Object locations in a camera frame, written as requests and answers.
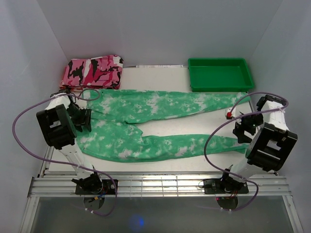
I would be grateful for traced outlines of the green tie-dye trousers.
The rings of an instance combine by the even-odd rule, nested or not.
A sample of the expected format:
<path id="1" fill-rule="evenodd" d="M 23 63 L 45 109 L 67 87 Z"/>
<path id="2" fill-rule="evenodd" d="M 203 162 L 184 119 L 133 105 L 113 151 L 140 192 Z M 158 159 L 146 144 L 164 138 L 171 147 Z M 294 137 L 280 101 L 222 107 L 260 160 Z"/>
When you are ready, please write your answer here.
<path id="1" fill-rule="evenodd" d="M 210 136 L 190 128 L 196 115 L 223 110 L 236 101 L 247 102 L 245 93 L 209 94 L 167 91 L 87 91 L 91 98 L 91 132 L 78 133 L 77 143 L 89 156 L 120 163 L 158 162 L 201 156 L 204 152 L 243 153 L 246 145 L 235 138 Z"/>

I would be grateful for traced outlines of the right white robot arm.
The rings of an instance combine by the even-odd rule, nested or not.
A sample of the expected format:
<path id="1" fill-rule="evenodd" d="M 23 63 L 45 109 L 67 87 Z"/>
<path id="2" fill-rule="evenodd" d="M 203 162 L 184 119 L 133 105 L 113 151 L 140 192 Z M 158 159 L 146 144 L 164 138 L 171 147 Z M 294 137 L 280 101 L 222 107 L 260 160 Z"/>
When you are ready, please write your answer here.
<path id="1" fill-rule="evenodd" d="M 257 102 L 258 114 L 236 121 L 233 134 L 239 144 L 249 147 L 245 157 L 223 173 L 219 181 L 222 191 L 240 190 L 251 176 L 282 168 L 298 139 L 286 125 L 285 105 L 281 98 L 265 95 Z"/>

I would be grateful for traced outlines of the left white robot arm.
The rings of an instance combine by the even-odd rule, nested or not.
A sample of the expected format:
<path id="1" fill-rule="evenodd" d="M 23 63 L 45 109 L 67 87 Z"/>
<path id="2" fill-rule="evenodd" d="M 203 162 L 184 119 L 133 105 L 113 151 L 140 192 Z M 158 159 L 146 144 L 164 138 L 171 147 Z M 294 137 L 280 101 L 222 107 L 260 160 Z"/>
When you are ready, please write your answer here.
<path id="1" fill-rule="evenodd" d="M 65 93 L 52 95 L 49 105 L 36 113 L 46 143 L 60 151 L 74 168 L 78 178 L 73 182 L 86 184 L 92 194 L 98 194 L 103 189 L 103 182 L 77 143 L 78 133 L 91 132 L 90 117 L 90 109 L 81 109 L 71 94 Z"/>

